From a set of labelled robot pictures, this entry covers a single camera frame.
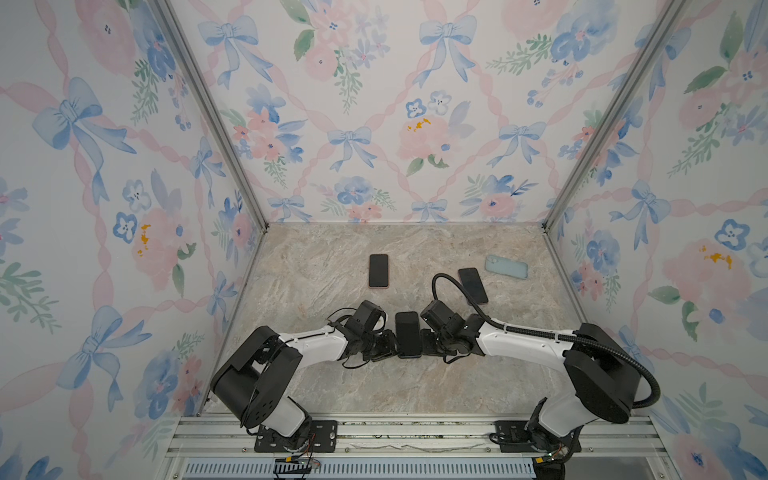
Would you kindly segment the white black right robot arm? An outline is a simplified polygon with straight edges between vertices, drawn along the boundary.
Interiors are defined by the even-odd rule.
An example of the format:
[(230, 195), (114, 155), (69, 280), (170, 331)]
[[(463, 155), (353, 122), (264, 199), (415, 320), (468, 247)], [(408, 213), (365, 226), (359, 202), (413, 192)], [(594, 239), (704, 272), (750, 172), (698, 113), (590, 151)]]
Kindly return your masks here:
[(527, 421), (495, 432), (497, 442), (513, 452), (544, 453), (561, 447), (573, 451), (580, 428), (595, 420), (625, 424), (633, 410), (645, 406), (636, 396), (641, 379), (650, 372), (593, 324), (548, 331), (497, 327), (473, 317), (455, 333), (446, 327), (423, 329), (420, 341), (426, 355), (445, 361), (469, 355), (507, 357), (567, 378), (566, 387), (541, 399)]

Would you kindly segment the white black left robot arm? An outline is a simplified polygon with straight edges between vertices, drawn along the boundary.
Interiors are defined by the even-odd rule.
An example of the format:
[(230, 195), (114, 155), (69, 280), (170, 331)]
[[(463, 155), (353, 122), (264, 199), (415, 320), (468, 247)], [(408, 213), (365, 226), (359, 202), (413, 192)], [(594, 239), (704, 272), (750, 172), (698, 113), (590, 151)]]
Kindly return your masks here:
[(395, 356), (396, 337), (389, 329), (357, 335), (345, 327), (328, 325), (298, 334), (279, 334), (261, 326), (214, 374), (210, 390), (243, 428), (263, 426), (285, 439), (303, 440), (308, 435), (311, 416), (286, 396), (295, 373), (357, 354), (364, 361)]

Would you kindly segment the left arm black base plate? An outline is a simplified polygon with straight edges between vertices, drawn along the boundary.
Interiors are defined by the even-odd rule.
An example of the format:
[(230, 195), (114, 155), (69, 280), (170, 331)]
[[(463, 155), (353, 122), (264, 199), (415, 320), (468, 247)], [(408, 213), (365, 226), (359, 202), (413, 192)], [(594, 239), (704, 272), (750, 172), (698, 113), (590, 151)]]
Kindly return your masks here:
[(338, 439), (338, 422), (335, 420), (310, 420), (290, 437), (263, 425), (255, 437), (256, 453), (333, 453)]

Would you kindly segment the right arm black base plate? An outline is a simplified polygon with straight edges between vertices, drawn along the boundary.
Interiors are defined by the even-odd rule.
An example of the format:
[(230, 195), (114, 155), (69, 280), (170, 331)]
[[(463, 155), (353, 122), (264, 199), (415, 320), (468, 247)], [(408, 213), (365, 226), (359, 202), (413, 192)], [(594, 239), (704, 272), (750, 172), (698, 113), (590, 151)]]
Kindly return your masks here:
[(565, 437), (556, 437), (539, 426), (528, 428), (528, 422), (522, 420), (499, 420), (493, 426), (494, 431), (488, 438), (503, 453), (565, 455), (582, 451), (574, 431)]

